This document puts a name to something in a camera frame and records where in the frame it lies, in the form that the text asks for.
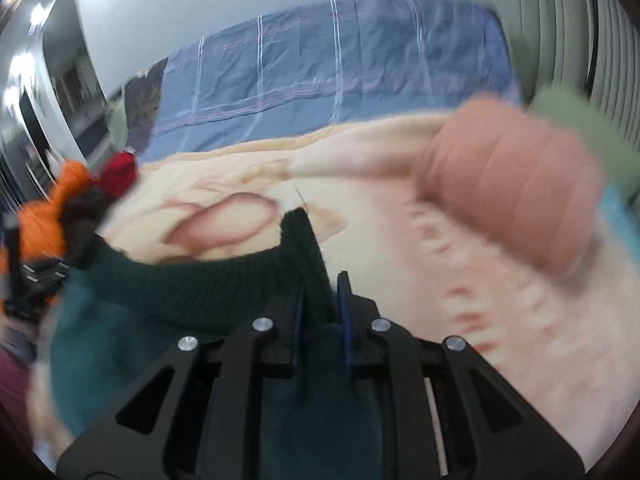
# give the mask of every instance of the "green knit fabric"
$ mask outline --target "green knit fabric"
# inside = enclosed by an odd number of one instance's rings
[[[115,396],[183,335],[220,335],[303,285],[305,329],[334,322],[332,291],[302,209],[282,220],[280,245],[200,264],[148,266],[97,238],[71,272],[51,348],[53,395],[81,433]]]

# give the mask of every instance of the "metal bolt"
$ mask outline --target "metal bolt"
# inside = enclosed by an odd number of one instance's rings
[[[198,340],[192,335],[186,335],[178,341],[178,348],[183,352],[195,350],[198,346]]]
[[[388,319],[379,317],[371,322],[373,332],[386,332],[391,328],[391,322]]]
[[[446,345],[449,350],[453,350],[454,352],[461,352],[465,349],[466,341],[460,336],[452,335],[450,337],[447,337]]]
[[[257,319],[254,319],[251,326],[258,332],[268,332],[273,328],[273,321],[268,317],[258,317]]]

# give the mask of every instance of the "orange fabric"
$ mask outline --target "orange fabric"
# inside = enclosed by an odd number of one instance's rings
[[[60,225],[60,216],[65,203],[85,192],[92,177],[80,162],[65,162],[49,200],[34,200],[18,212],[20,221],[20,256],[23,260],[34,260],[46,256],[65,254],[65,237]],[[6,249],[0,252],[0,273],[7,268]]]
[[[587,250],[605,186],[574,134],[488,97],[451,116],[415,176],[421,198],[561,277]]]

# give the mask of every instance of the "green pillow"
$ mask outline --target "green pillow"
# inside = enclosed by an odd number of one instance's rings
[[[124,150],[129,138],[124,97],[118,98],[117,101],[111,104],[111,110],[107,117],[107,129],[111,137],[111,143],[116,150]]]
[[[577,131],[623,201],[640,188],[640,153],[576,90],[563,86],[541,88],[529,110],[557,126]]]

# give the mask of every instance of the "pink pillow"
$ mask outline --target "pink pillow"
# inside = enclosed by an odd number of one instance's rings
[[[420,198],[562,277],[587,249],[605,186],[574,134],[489,97],[452,115],[414,173]]]

